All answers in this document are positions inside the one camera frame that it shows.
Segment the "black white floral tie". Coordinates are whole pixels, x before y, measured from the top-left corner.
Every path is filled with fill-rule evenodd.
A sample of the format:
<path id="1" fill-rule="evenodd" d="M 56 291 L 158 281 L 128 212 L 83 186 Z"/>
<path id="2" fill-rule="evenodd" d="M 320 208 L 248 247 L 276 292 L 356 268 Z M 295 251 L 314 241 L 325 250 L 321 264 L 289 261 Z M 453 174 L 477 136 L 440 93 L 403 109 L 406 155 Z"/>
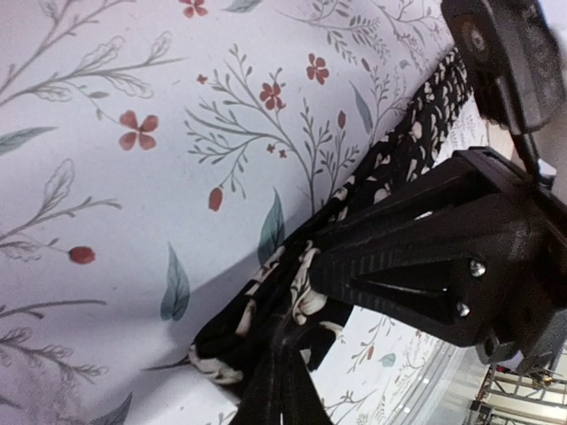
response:
<path id="1" fill-rule="evenodd" d="M 315 232 L 360 213 L 427 173 L 470 99 L 472 88 L 458 49 L 452 48 L 414 94 L 400 123 L 375 142 L 324 207 L 290 236 L 280 230 L 262 243 L 260 270 L 195 336 L 187 360 L 220 385 L 249 380 L 276 331 L 319 367 L 353 308 L 312 290 L 307 280 Z"/>

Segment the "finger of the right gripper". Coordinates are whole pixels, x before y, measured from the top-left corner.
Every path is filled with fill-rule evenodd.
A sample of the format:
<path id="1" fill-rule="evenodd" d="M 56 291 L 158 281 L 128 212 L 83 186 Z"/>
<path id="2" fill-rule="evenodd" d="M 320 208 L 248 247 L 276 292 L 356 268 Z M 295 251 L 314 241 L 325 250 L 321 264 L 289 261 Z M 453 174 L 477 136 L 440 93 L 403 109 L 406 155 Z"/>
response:
<path id="1" fill-rule="evenodd" d="M 509 293 L 532 254 L 527 229 L 350 236 L 319 232 L 314 289 L 461 347 L 512 346 Z"/>
<path id="2" fill-rule="evenodd" d="M 328 266 L 531 264 L 539 257 L 532 179 L 494 150 L 457 151 L 325 231 Z"/>

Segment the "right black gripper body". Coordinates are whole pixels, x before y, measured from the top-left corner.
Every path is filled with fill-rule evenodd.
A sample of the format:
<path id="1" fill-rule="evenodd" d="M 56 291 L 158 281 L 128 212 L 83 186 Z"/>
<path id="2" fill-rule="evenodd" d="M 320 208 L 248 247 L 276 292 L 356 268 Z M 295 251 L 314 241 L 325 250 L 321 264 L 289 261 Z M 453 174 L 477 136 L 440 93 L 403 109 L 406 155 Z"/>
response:
<path id="1" fill-rule="evenodd" d="M 521 210 L 531 214 L 517 233 L 524 258 L 504 262 L 510 285 L 476 347 L 483 363 L 517 372 L 546 367 L 566 342 L 566 206 L 547 190 L 524 200 Z"/>

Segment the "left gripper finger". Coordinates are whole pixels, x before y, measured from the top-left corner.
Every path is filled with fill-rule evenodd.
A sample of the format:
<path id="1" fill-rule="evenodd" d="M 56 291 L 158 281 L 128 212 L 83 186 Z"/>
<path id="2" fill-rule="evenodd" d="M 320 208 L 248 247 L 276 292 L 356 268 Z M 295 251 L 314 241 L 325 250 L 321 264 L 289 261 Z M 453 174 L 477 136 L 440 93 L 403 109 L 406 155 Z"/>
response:
<path id="1" fill-rule="evenodd" d="M 289 321 L 272 336 L 241 398 L 233 424 L 329 424 L 298 341 L 304 333 Z"/>

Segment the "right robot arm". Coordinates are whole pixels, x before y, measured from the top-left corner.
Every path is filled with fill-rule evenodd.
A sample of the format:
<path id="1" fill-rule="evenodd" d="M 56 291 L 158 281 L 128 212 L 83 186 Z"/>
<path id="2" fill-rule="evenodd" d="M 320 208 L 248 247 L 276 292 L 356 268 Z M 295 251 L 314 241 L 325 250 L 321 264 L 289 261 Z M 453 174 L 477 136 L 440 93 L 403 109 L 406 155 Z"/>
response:
<path id="1" fill-rule="evenodd" d="M 314 290 L 384 313 L 485 364 L 526 375 L 566 339 L 566 203 L 534 133 L 566 102 L 560 48 L 536 1 L 445 1 L 480 113 L 520 165 L 456 151 L 388 198 L 315 235 Z"/>

